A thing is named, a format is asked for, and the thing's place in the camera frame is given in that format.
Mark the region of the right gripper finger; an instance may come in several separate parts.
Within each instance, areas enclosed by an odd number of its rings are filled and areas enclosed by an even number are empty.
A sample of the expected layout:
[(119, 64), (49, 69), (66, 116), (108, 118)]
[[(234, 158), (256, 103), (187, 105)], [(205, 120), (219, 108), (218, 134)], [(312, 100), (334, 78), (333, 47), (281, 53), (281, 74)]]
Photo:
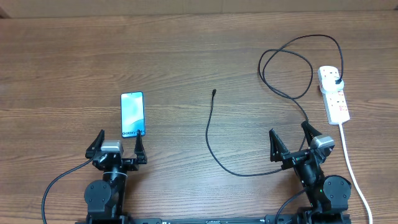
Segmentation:
[(286, 148), (281, 138), (276, 134), (274, 129), (269, 131), (270, 138), (270, 160), (271, 162), (279, 162), (284, 160), (284, 156), (288, 155), (290, 151)]
[(316, 130), (308, 121), (302, 122), (301, 127), (304, 131), (308, 146), (318, 146), (317, 137), (322, 135), (321, 132)]

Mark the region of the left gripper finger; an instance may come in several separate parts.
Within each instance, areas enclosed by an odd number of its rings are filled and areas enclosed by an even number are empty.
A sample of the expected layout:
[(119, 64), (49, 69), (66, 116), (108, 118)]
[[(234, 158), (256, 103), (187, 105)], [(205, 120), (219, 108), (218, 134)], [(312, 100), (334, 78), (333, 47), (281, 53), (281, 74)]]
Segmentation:
[(104, 130), (102, 129), (96, 139), (91, 143), (85, 152), (85, 157), (91, 159), (100, 149), (104, 141)]
[(136, 164), (147, 164), (147, 156), (142, 143), (141, 130), (137, 131), (134, 153), (136, 155)]

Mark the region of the Samsung Galaxy smartphone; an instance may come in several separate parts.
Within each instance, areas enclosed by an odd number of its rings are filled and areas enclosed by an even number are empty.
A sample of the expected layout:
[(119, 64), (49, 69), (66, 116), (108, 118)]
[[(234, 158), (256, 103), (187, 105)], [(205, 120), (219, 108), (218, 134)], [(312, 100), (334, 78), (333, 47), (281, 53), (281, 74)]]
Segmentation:
[(135, 138), (140, 132), (146, 134), (144, 94), (141, 91), (121, 95), (121, 135), (123, 138)]

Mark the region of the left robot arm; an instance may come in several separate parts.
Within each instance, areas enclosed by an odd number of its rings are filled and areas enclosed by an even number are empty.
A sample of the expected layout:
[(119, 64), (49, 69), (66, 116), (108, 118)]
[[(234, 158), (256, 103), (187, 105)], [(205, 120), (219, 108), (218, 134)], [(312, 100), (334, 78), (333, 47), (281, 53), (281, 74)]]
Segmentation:
[(101, 180), (91, 182), (85, 189), (88, 206), (86, 223), (134, 223), (132, 216), (123, 212), (127, 173), (138, 171), (147, 163), (142, 134), (137, 132), (134, 158), (123, 158), (120, 140), (106, 140), (102, 129), (85, 152), (85, 157), (103, 173)]

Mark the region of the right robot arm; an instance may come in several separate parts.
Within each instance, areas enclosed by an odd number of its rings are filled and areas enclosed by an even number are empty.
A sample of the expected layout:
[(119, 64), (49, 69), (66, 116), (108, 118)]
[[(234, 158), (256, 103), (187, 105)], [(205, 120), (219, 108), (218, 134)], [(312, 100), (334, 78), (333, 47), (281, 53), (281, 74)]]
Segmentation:
[[(276, 132), (269, 131), (270, 161), (281, 162), (282, 170), (293, 168), (303, 190), (284, 202), (275, 215), (267, 215), (266, 220), (270, 223), (350, 223), (349, 215), (343, 212), (348, 209), (351, 182), (340, 175), (326, 176), (321, 168), (333, 151), (333, 138), (317, 131), (308, 121), (301, 127), (308, 147), (297, 152), (290, 152)], [(283, 209), (302, 194), (307, 195), (310, 206), (298, 208), (295, 214), (282, 215)]]

